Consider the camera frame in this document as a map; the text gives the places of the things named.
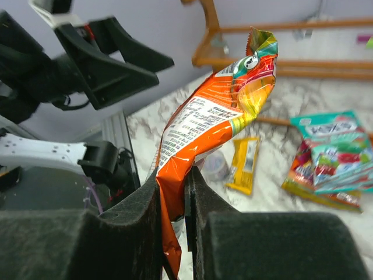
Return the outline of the yellow snack bar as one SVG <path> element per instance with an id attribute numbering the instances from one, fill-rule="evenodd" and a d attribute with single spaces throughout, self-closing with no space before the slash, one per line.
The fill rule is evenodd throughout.
<path id="1" fill-rule="evenodd" d="M 226 180 L 228 188 L 246 195 L 252 194 L 260 140 L 260 137 L 233 140 L 235 151 Z"/>

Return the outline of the teal Fox's candy bag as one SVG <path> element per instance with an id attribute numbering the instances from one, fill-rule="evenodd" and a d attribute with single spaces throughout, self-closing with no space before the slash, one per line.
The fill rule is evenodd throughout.
<path id="1" fill-rule="evenodd" d="M 372 192 L 372 143 L 353 110 L 290 122 L 311 150 L 316 193 Z"/>

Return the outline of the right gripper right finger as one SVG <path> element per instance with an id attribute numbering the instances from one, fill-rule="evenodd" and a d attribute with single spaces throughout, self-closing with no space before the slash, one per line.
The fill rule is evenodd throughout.
<path id="1" fill-rule="evenodd" d="M 347 226 L 326 212 L 242 213 L 193 167 L 185 220 L 195 279 L 368 279 Z"/>

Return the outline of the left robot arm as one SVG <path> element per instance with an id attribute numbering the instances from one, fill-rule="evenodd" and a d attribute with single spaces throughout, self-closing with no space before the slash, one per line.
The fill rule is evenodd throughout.
<path id="1" fill-rule="evenodd" d="M 101 110 L 158 85 L 174 61 L 132 38 L 115 17 L 80 23 L 52 16 L 64 52 L 50 58 L 8 12 L 1 11 L 1 116 L 31 122 L 36 133 L 61 136 L 69 128 L 56 110 Z"/>

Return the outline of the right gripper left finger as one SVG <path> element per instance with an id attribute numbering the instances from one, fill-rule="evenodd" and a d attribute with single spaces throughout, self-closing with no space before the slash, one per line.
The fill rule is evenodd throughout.
<path id="1" fill-rule="evenodd" d="M 1 212 L 2 279 L 160 279 L 154 176 L 97 216 L 89 210 Z"/>

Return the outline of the orange fruit candy bag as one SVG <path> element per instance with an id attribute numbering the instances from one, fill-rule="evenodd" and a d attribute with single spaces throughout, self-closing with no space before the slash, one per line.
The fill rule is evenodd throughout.
<path id="1" fill-rule="evenodd" d="M 331 208 L 362 213 L 360 192 L 338 192 L 336 194 L 317 194 L 315 192 L 311 150 L 304 141 L 298 147 L 293 163 L 281 187 L 288 193 L 297 195 L 304 200 Z"/>

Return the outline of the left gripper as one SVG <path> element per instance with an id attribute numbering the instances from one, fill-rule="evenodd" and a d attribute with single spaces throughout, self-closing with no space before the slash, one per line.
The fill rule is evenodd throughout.
<path id="1" fill-rule="evenodd" d="M 45 102 L 84 93 L 100 110 L 158 85 L 154 72 L 174 66 L 171 57 L 134 39 L 115 17 L 77 26 L 63 23 L 54 33 L 65 54 L 54 59 Z M 128 63 L 110 57 L 117 51 Z"/>

